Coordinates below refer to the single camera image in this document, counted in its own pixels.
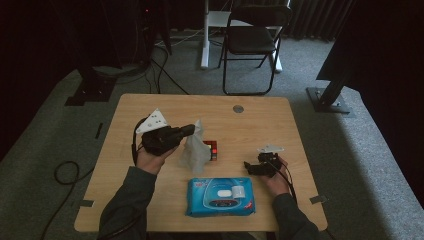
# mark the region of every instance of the wire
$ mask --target wire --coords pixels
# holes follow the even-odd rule
[[[290,173],[290,171],[289,171],[289,169],[287,168],[287,166],[284,164],[284,163],[281,163],[283,166],[284,166],[284,168],[287,170],[287,172],[288,172],[288,174],[289,174],[289,178],[290,178],[290,181],[289,181],[289,179],[280,171],[280,169],[278,169],[276,166],[274,166],[274,164],[272,164],[269,160],[266,160],[266,162],[272,167],[272,168],[274,168],[275,170],[276,170],[276,172],[278,173],[278,174],[280,174],[283,178],[284,178],[284,180],[287,182],[287,184],[289,185],[289,188],[290,188],[290,192],[291,192],[291,194],[292,194],[292,197],[293,197],[293,199],[294,199],[294,201],[296,202],[296,204],[297,204],[297,197],[296,197],[296,192],[294,191],[294,187],[293,187],[293,179],[292,179],[292,177],[291,177],[291,173]]]
[[[209,42],[210,43],[212,43],[213,45],[215,45],[215,46],[222,46],[222,42],[218,42],[218,41],[216,41],[216,40],[211,40],[211,39],[209,39]]]
[[[137,56],[137,52],[138,52],[138,21],[137,19],[134,22],[135,22],[135,50],[134,50],[134,55],[133,55],[131,63],[134,62],[135,56]]]
[[[64,182],[62,180],[60,180],[59,176],[58,176],[58,172],[59,170],[67,165],[67,164],[72,164],[75,166],[76,168],[76,173],[75,173],[75,177],[73,181],[70,182]],[[50,220],[48,221],[47,225],[44,227],[43,233],[41,235],[41,240],[43,240],[46,237],[47,234],[47,230],[49,229],[51,223],[53,222],[54,218],[56,217],[56,215],[59,213],[59,211],[62,209],[62,207],[65,205],[66,201],[69,199],[69,196],[71,196],[71,193],[73,192],[76,184],[83,180],[84,178],[86,178],[89,174],[91,174],[93,172],[94,168],[92,168],[91,170],[89,170],[86,174],[84,174],[82,177],[79,176],[80,174],[80,167],[78,165],[78,163],[74,162],[74,161],[66,161],[63,162],[61,164],[59,164],[55,170],[54,170],[54,178],[56,180],[56,182],[58,182],[61,185],[71,185],[71,189],[69,189],[68,194],[66,195],[65,199],[63,199],[62,203],[60,204],[60,206],[56,209],[56,211],[54,212],[54,214],[52,215],[52,217],[50,218]]]
[[[128,231],[132,226],[134,226],[134,224],[136,224],[138,222],[138,220],[143,216],[143,211],[141,211],[136,217],[134,217],[133,219],[131,219],[131,221],[129,221],[125,226],[118,228],[117,230],[106,234],[105,236],[99,237],[97,238],[97,240],[107,240],[107,239],[111,239],[113,237],[118,236],[119,234],[122,234],[126,231]]]
[[[195,32],[194,34],[192,34],[192,35],[190,35],[190,36],[187,36],[187,37],[185,37],[185,38],[181,39],[179,42],[172,44],[171,46],[176,46],[176,45],[178,45],[178,44],[180,44],[180,43],[182,43],[182,42],[184,42],[184,41],[189,40],[190,38],[195,37],[195,36],[196,36],[197,34],[199,34],[202,30],[203,30],[203,28],[202,28],[202,29],[200,29],[200,30],[198,30],[198,31],[197,31],[197,32]],[[164,45],[163,45],[163,41],[160,41],[160,42],[156,43],[155,45],[156,45],[156,46],[161,46],[161,47],[163,47],[163,46],[164,46]]]
[[[334,237],[334,235],[330,232],[330,230],[328,230],[328,228],[326,228],[325,231],[328,233],[331,239],[336,240],[336,237]]]
[[[160,92],[160,76],[161,76],[161,73],[162,72],[164,72],[168,77],[169,77],[169,79],[179,88],[179,89],[181,89],[181,91],[183,91],[185,94],[187,94],[187,95],[190,95],[186,90],[184,90],[184,88],[182,88],[169,74],[168,74],[168,72],[164,69],[164,66],[165,66],[165,64],[166,64],[166,62],[168,61],[168,52],[164,49],[164,48],[162,48],[162,47],[158,47],[158,46],[155,46],[156,48],[158,48],[158,49],[160,49],[160,50],[162,50],[164,53],[165,53],[165,60],[164,60],[164,63],[162,64],[162,66],[161,65],[159,65],[159,63],[157,63],[154,59],[151,59],[151,61],[154,63],[154,64],[156,64],[160,69],[161,69],[161,71],[160,71],[160,73],[159,73],[159,76],[158,76],[158,80],[157,80],[157,88],[158,88],[158,93],[160,94],[161,92]]]

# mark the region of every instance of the gray carpet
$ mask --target gray carpet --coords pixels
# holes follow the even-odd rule
[[[280,54],[283,72],[276,75],[273,89],[265,96],[286,97],[291,103],[318,191],[329,199],[323,203],[328,230],[338,240],[423,239],[423,209],[359,93],[344,88],[341,94],[352,109],[353,118],[314,111],[305,89],[327,86],[328,82],[315,81],[315,77],[331,47],[332,43],[320,40],[284,40]],[[175,44],[164,68],[190,94],[224,95],[222,68],[216,69],[220,47],[211,44],[207,70],[200,69],[201,48],[197,40]],[[162,64],[163,51],[156,49],[153,59]],[[252,67],[247,73],[241,69],[250,63],[233,65],[229,79],[245,81],[238,83],[243,89],[237,90],[266,87],[269,64],[261,69]],[[129,65],[122,71],[132,68]],[[108,67],[97,69],[109,74],[122,72]],[[159,73],[155,67],[145,75],[121,77],[109,102],[88,102],[80,107],[64,106],[81,81],[78,72],[70,73],[57,84],[0,163],[1,240],[41,238],[49,219],[71,189],[70,185],[55,181],[55,168],[64,161],[75,161],[80,165],[80,176],[93,168],[119,97],[124,93],[156,93],[153,79]],[[185,94],[164,73],[160,90],[162,94]],[[65,165],[58,176],[62,181],[72,181],[75,173],[75,167]],[[76,184],[45,239],[95,239],[95,233],[78,233],[73,228],[77,205],[88,183],[89,177]],[[321,239],[331,237],[322,232]]]

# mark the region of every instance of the folding chair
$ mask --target folding chair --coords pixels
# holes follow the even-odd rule
[[[224,60],[224,76],[222,90],[227,95],[265,95],[274,81],[274,73],[281,45],[283,30],[288,26],[292,11],[284,5],[241,5],[235,8],[228,18],[227,28],[222,44],[218,68]],[[234,25],[234,21],[247,23],[247,26]],[[273,37],[270,30],[277,29]],[[264,55],[263,58],[232,58],[227,57],[230,52],[234,55]],[[262,92],[228,92],[226,89],[227,61],[229,60],[261,60],[260,68],[269,56],[275,54],[272,64],[271,79],[268,89]]]

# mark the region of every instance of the person's right hand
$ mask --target person's right hand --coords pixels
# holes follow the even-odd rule
[[[165,164],[165,159],[169,157],[177,148],[178,146],[173,149],[170,149],[161,156],[153,155],[151,153],[148,153],[145,148],[140,148],[137,151],[138,156],[136,167],[143,169],[144,171],[149,172],[151,174],[158,175],[163,164]]]
[[[278,156],[278,159],[283,163],[283,166],[281,166],[280,171],[287,178],[287,172],[286,172],[287,169],[285,167],[287,166],[287,162],[284,159],[282,159],[280,156]],[[265,183],[265,185],[268,187],[268,189],[270,190],[271,194],[274,197],[283,193],[290,193],[288,183],[278,173],[275,173],[275,175],[271,178],[268,176],[259,176],[259,178]]]

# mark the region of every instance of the chair leg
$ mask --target chair leg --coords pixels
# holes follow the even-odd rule
[[[272,64],[271,80],[269,82],[268,90],[266,90],[265,93],[268,93],[271,90],[272,83],[274,82],[274,75],[275,75],[275,70],[277,69],[277,59],[278,59],[278,54],[280,53],[280,47],[281,47],[281,36],[278,39],[277,49],[275,50],[275,59],[274,59],[274,62]]]
[[[222,43],[222,48],[221,48],[221,56],[219,57],[218,68],[221,67],[222,54],[224,53],[225,44],[226,44],[226,41],[225,41],[225,38],[224,38],[224,42]]]
[[[225,51],[225,52],[224,52],[224,74],[223,74],[223,78],[222,78],[222,91],[224,91],[224,93],[226,95],[230,95],[227,92],[227,90],[225,89],[225,81],[226,81],[226,78],[227,78],[227,48],[225,47],[225,45],[223,46],[223,51]]]
[[[268,57],[268,55],[265,55],[264,58],[262,58],[261,63],[259,63],[259,66],[257,66],[257,68],[262,67],[262,64],[265,62],[266,57]]]

